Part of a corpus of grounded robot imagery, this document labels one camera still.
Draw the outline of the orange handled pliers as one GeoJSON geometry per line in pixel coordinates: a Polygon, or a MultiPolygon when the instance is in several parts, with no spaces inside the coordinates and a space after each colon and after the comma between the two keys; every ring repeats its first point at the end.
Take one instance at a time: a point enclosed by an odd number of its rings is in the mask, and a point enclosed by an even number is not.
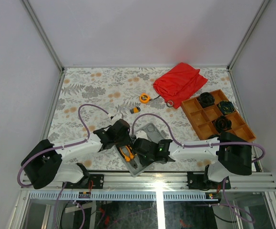
{"type": "Polygon", "coordinates": [[[132,149],[130,146],[123,146],[119,148],[122,156],[124,157],[125,161],[128,162],[134,169],[136,169],[137,163],[135,162],[135,155],[132,153],[132,149]]]}

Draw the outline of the grey plastic tool case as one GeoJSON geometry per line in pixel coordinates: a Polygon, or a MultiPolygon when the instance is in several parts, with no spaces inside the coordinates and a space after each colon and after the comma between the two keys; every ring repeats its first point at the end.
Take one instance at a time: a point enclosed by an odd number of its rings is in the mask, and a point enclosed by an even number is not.
{"type": "Polygon", "coordinates": [[[166,139],[167,134],[162,130],[160,131],[153,123],[148,123],[134,132],[137,137],[142,137],[142,140],[138,140],[138,143],[133,144],[134,158],[126,161],[124,155],[118,148],[118,155],[121,161],[125,164],[132,177],[137,177],[144,172],[154,162],[155,144],[158,144],[161,140],[166,139]]]}

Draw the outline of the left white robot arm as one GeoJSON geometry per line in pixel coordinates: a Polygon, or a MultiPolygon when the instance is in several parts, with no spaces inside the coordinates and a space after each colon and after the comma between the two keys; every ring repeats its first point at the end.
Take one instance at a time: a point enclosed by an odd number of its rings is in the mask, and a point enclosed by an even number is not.
{"type": "Polygon", "coordinates": [[[87,168],[79,162],[71,164],[70,160],[131,145],[129,130],[129,124],[119,119],[107,130],[95,130],[88,138],[76,142],[54,145],[44,139],[21,162],[19,173],[25,173],[34,189],[44,188],[51,182],[62,182],[66,188],[88,188],[94,180],[87,168]]]}

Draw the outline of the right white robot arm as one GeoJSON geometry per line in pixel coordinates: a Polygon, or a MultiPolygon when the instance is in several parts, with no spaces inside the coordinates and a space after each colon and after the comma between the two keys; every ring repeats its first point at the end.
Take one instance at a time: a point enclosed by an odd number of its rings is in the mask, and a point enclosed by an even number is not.
{"type": "Polygon", "coordinates": [[[137,138],[133,152],[143,162],[161,163],[189,159],[206,159],[211,164],[205,167],[203,184],[214,188],[229,175],[249,176],[252,174],[252,144],[224,132],[219,137],[178,144],[174,140],[164,139],[158,143],[137,138]]]}

